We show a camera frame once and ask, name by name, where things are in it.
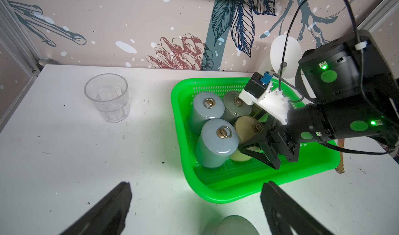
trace green basket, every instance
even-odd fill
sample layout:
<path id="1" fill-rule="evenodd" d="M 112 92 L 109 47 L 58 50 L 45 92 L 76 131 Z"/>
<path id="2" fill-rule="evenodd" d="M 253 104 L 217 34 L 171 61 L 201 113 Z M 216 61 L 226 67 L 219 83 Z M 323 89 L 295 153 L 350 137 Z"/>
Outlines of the green basket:
<path id="1" fill-rule="evenodd" d="M 228 159 L 221 167 L 202 167 L 195 156 L 198 136 L 188 128 L 188 118 L 194 96 L 201 91 L 210 91 L 220 97 L 231 90 L 241 91 L 250 78 L 193 78 L 178 83 L 172 90 L 172 108 L 176 122 L 177 138 L 180 146 L 183 172 L 187 183 L 201 198 L 213 203 L 229 203 L 260 192 L 265 182 L 274 181 L 277 185 L 291 182 L 313 174 L 336 168 L 340 154 L 318 143 L 301 144 L 299 161 L 289 163 L 279 156 L 279 170 L 272 169 L 252 158 L 247 162 L 234 162 Z M 298 96 L 285 84 L 281 84 L 284 94 L 292 100 Z M 294 108 L 304 104 L 294 103 Z"/>

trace drinking glass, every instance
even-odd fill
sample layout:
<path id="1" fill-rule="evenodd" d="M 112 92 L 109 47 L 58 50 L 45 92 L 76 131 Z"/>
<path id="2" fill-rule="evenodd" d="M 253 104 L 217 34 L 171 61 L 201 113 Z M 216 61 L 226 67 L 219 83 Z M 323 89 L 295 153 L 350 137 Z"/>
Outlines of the drinking glass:
<path id="1" fill-rule="evenodd" d="M 85 85 L 85 95 L 109 123 L 119 123 L 129 115 L 128 85 L 120 75 L 106 73 L 93 77 Z"/>

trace white tabletop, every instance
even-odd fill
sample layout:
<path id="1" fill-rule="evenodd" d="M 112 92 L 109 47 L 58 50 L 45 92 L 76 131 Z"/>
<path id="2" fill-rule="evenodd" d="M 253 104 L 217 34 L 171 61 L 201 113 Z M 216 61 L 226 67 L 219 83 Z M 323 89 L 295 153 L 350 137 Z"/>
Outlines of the white tabletop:
<path id="1" fill-rule="evenodd" d="M 131 110 L 120 123 L 106 123 L 83 93 L 102 73 L 129 83 Z M 121 181 L 133 193 L 123 234 L 201 234 L 228 215 L 270 234 L 259 193 L 216 205 L 191 190 L 170 103 L 185 78 L 250 76 L 47 65 L 0 133 L 0 234 L 59 234 Z M 369 138 L 346 139 L 345 147 L 383 151 Z M 330 170 L 281 188 L 335 234 L 397 234 L 399 165 L 389 155 L 344 155 L 344 162 L 344 174 Z"/>

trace green sticker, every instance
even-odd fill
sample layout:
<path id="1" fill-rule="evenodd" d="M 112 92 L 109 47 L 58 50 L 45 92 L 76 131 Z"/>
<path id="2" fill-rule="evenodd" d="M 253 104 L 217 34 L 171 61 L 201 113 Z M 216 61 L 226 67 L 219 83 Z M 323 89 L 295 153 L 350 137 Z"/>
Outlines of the green sticker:
<path id="1" fill-rule="evenodd" d="M 363 121 L 353 121 L 350 124 L 350 128 L 354 131 L 365 131 L 369 128 L 369 125 Z"/>
<path id="2" fill-rule="evenodd" d="M 325 71 L 322 73 L 321 78 L 326 83 L 332 83 L 337 79 L 337 76 L 335 71 Z"/>
<path id="3" fill-rule="evenodd" d="M 313 138 L 312 134 L 309 133 L 309 132 L 307 132 L 307 131 L 302 132 L 302 133 L 300 134 L 300 136 L 301 136 L 302 138 L 306 139 L 306 140 L 310 140 L 310 139 Z"/>

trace brass ring handle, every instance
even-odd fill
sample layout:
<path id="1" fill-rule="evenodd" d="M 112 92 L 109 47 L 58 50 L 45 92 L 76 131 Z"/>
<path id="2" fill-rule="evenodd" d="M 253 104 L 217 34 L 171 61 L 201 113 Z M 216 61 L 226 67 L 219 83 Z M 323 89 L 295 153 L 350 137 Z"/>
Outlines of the brass ring handle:
<path id="1" fill-rule="evenodd" d="M 227 129 L 230 131 L 230 135 L 227 135 L 227 131 L 226 131 L 225 128 L 227 128 Z M 231 130 L 229 127 L 227 127 L 227 126 L 223 126 L 222 128 L 219 128 L 219 129 L 216 131 L 216 134 L 217 134 L 217 136 L 218 136 L 219 138 L 222 138 L 222 139 L 224 139 L 224 138 L 230 138 L 230 137 L 233 136 L 232 130 Z"/>
<path id="2" fill-rule="evenodd" d="M 257 123 L 255 124 L 255 128 L 256 128 L 259 132 L 263 132 L 263 131 L 264 131 L 263 125 L 262 125 L 260 122 L 257 122 Z"/>
<path id="3" fill-rule="evenodd" d="M 238 107 L 241 107 L 241 106 L 244 105 L 243 101 L 242 101 L 241 98 L 239 98 L 239 97 L 235 97 L 235 98 L 234 98 L 234 103 L 235 103 L 235 105 L 237 105 Z"/>
<path id="4" fill-rule="evenodd" d="M 212 108 L 213 106 L 215 106 L 215 104 L 216 104 L 216 101 L 213 98 L 207 98 L 203 102 L 203 105 L 205 106 L 205 108 Z"/>

